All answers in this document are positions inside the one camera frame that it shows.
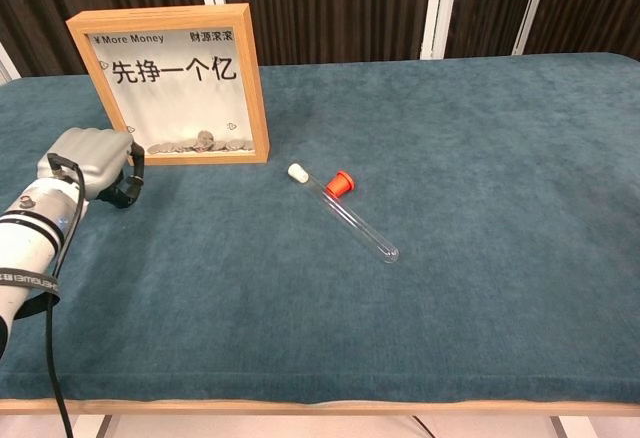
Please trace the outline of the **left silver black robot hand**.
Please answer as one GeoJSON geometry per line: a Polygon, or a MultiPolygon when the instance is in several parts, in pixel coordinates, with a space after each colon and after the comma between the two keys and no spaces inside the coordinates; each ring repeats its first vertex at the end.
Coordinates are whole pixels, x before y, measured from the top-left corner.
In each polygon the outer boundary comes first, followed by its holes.
{"type": "Polygon", "coordinates": [[[69,128],[40,158],[37,178],[57,178],[78,182],[77,173],[61,165],[51,169],[49,156],[55,154],[79,166],[88,201],[101,200],[117,208],[133,205],[144,185],[144,149],[128,132],[97,128],[69,128]]]}

